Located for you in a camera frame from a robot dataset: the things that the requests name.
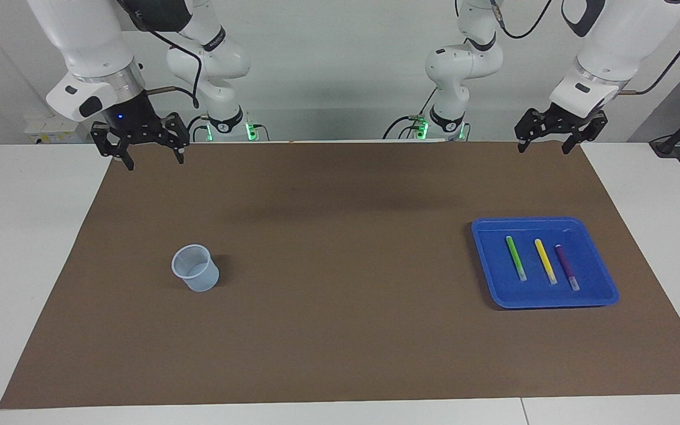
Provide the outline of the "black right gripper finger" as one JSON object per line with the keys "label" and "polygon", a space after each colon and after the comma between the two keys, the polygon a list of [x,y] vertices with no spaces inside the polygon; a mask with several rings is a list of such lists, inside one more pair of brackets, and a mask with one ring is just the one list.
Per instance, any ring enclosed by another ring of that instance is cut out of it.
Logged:
{"label": "black right gripper finger", "polygon": [[185,148],[191,143],[191,134],[180,114],[172,112],[164,118],[164,146],[171,149],[179,164],[184,164]]}
{"label": "black right gripper finger", "polygon": [[[118,142],[111,143],[109,135],[119,138]],[[91,139],[102,156],[121,161],[129,171],[134,169],[135,163],[128,153],[130,143],[134,140],[134,132],[114,129],[107,123],[93,122]]]}

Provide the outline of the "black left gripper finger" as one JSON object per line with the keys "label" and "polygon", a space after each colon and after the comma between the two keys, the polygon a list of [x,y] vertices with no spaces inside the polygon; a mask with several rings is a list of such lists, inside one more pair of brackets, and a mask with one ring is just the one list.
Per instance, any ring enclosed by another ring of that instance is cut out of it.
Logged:
{"label": "black left gripper finger", "polygon": [[551,129],[553,129],[553,115],[537,109],[527,110],[515,125],[518,152],[524,153],[534,140],[548,136]]}
{"label": "black left gripper finger", "polygon": [[570,136],[565,140],[562,145],[562,152],[567,155],[574,149],[576,145],[583,142],[592,142],[596,140],[597,135],[600,134],[602,129],[607,125],[606,117],[594,117],[588,122],[582,129],[573,127],[570,132]]}

